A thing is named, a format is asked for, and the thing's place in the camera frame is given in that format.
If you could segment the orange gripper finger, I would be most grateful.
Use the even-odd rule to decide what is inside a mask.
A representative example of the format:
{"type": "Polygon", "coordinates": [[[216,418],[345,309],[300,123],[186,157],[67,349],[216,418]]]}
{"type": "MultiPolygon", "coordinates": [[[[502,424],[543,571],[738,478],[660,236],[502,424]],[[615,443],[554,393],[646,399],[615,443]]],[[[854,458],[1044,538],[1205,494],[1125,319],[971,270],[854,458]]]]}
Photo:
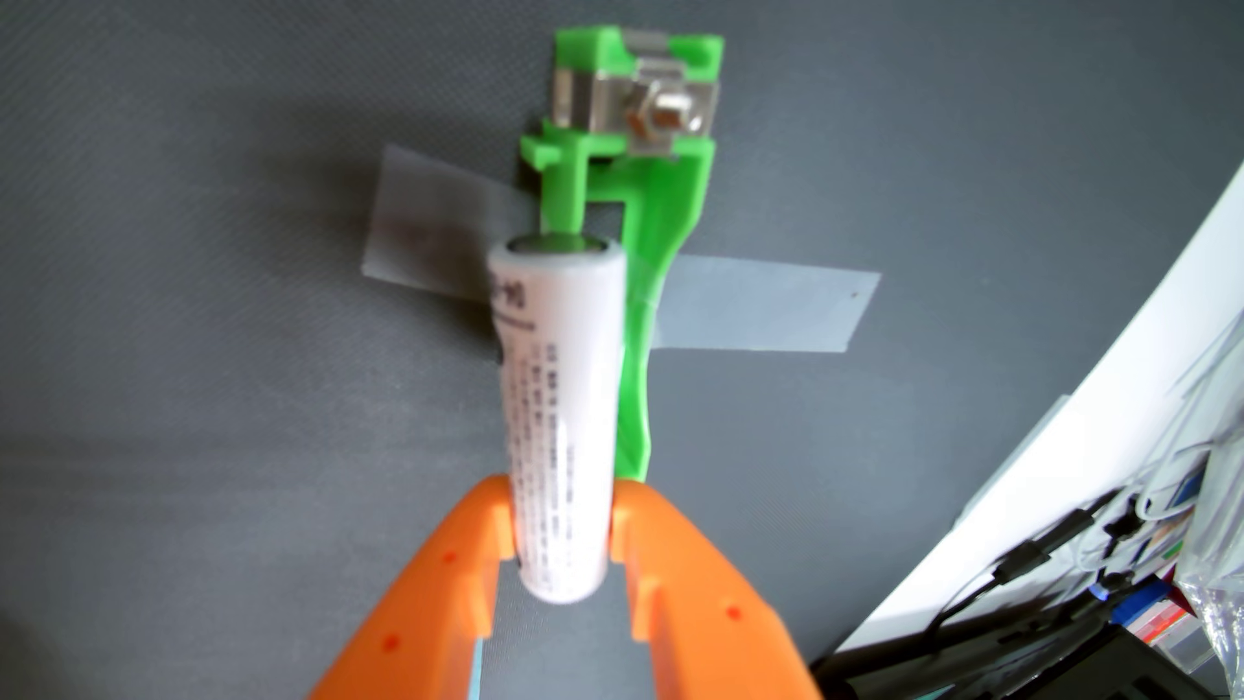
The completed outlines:
{"type": "Polygon", "coordinates": [[[610,555],[658,699],[821,699],[778,612],[657,489],[615,482],[610,555]]]}
{"type": "Polygon", "coordinates": [[[310,699],[466,699],[514,555],[510,484],[494,474],[442,518],[310,699]]]}

